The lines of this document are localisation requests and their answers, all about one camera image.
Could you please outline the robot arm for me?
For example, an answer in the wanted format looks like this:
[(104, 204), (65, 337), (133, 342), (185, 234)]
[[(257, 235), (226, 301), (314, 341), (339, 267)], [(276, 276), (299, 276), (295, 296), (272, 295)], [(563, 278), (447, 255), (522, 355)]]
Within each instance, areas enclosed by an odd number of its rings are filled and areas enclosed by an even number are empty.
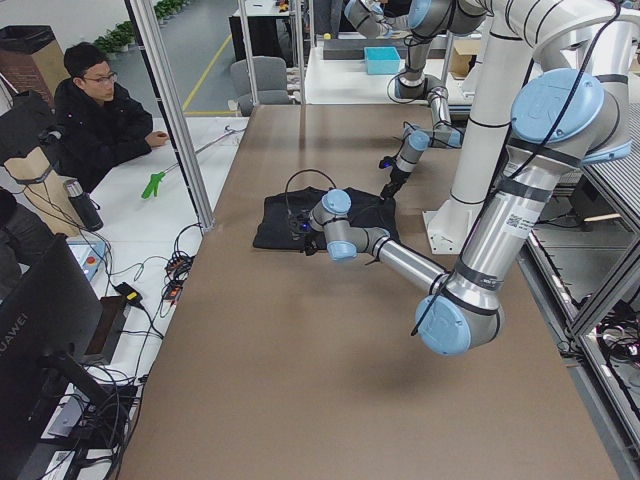
[(323, 233), (332, 260), (367, 253), (427, 289), (412, 332), (440, 355), (461, 355), (500, 335), (505, 314), (499, 291), (561, 176), (630, 153), (623, 117), (628, 106), (625, 74), (558, 68), (529, 81), (511, 107), (509, 162), (451, 271), (383, 228), (352, 226), (351, 199), (341, 189), (326, 193), (311, 210), (310, 228)]
[(381, 12), (375, 15), (383, 33), (408, 33), (405, 66), (395, 77), (395, 98), (407, 102), (424, 101), (431, 110), (431, 127), (424, 129), (405, 124), (398, 152), (380, 161), (381, 169), (391, 169), (389, 181), (380, 193), (383, 201), (393, 198), (401, 189), (428, 148), (457, 149), (462, 146), (464, 133), (452, 123), (446, 80), (427, 74), (426, 60), (437, 36), (468, 35), (483, 23), (485, 17), (484, 10), (466, 6), (462, 1), (413, 1), (409, 13), (404, 16), (389, 19)]

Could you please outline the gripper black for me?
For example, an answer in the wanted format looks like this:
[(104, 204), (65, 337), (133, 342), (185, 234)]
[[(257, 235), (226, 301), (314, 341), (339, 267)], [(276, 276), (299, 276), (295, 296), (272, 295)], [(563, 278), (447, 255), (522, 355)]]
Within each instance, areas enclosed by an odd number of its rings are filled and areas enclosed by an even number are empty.
[(318, 238), (320, 233), (315, 230), (311, 230), (305, 235), (303, 253), (305, 256), (310, 257), (318, 252)]
[(409, 177), (410, 177), (409, 172), (406, 172), (397, 167), (394, 167), (390, 173), (391, 182), (388, 182), (383, 186), (382, 191), (380, 193), (380, 199), (382, 201), (393, 199), (396, 193), (400, 190), (400, 184), (404, 184)]

